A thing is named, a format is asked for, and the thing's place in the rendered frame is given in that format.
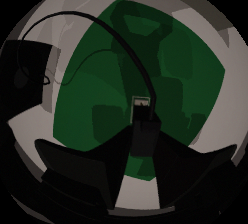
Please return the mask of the green circuit board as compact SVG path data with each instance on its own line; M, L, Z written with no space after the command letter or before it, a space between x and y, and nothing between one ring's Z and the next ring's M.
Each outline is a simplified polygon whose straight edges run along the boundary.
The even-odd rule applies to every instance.
M188 147L218 99L223 64L198 34L168 13L126 0L98 17L139 57L156 93L160 131ZM131 126L133 104L150 106L150 94L133 59L99 23L91 23L71 54L56 99L53 137L88 152ZM128 157L125 176L155 178L151 157Z

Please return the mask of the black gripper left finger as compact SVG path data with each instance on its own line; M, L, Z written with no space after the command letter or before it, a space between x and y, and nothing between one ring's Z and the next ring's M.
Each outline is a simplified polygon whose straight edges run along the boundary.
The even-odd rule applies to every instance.
M88 152L36 138L35 149L46 168L89 186L99 188L106 209L114 211L128 162L131 126Z

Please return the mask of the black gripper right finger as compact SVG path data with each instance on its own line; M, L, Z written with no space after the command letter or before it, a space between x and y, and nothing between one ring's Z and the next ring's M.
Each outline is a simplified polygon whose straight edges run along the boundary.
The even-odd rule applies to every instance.
M174 202L195 187L211 168L233 157L238 144L208 153L200 153L184 146L184 143L159 131L153 154L156 184L158 184L159 208L173 207Z

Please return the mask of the black cable with plug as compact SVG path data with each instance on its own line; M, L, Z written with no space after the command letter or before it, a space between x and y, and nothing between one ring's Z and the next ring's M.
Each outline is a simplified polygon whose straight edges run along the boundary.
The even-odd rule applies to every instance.
M20 56L20 46L21 43L24 41L24 37L26 34L29 33L30 29L36 26L36 24L40 23L41 21L44 21L44 19L49 17L58 16L58 14L76 14L76 16L89 18L91 21L95 23L99 23L101 27L105 29L105 31L108 31L111 36L115 37L116 41L118 41L121 46L125 49L126 53L129 54L131 59L133 59L133 62L135 63L135 66L138 67L141 76L144 78L145 86L148 88L149 94L150 94L150 106L143 106L143 104L133 104L133 118L131 118L131 143L130 143L130 156L133 157L153 157L153 154L155 152L156 142L158 142L159 137L159 131L160 131L160 118L158 117L158 114L154 112L155 108L155 102L156 102L156 93L155 89L153 87L153 83L150 81L150 77L148 72L145 71L145 68L143 64L141 64L140 59L138 56L136 56L136 53L129 47L129 44L124 41L124 38L121 38L119 36L119 33L115 31L115 29L108 26L108 23L105 23L101 21L101 19L98 19L93 16L93 14L88 14L84 12L75 12L75 11L61 11L58 13L48 14L48 16L45 16L44 18L39 19L38 22L35 22L33 26L31 26L28 29L28 32L24 33L23 38L21 38L21 42L19 43L18 47L18 56L16 56L16 63L19 64L20 72L24 73L24 76L26 79L30 79L30 82L38 83L43 86L43 84L49 84L49 78L48 76L45 76L45 74L39 74L39 76L46 77L48 79L48 82L38 82L34 81L34 78L30 78L28 74L24 72L24 69L21 68L21 63L19 61Z

